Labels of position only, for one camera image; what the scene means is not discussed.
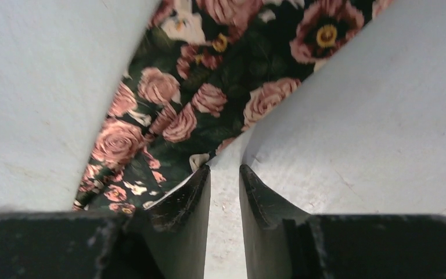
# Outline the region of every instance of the gray floor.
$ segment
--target gray floor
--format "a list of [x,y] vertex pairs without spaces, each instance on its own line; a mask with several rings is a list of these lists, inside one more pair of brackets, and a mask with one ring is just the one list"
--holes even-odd
[[[128,2],[0,1],[0,207],[70,208],[154,6]],[[245,278],[242,161],[311,213],[446,214],[446,1],[397,2],[211,162],[206,278]]]

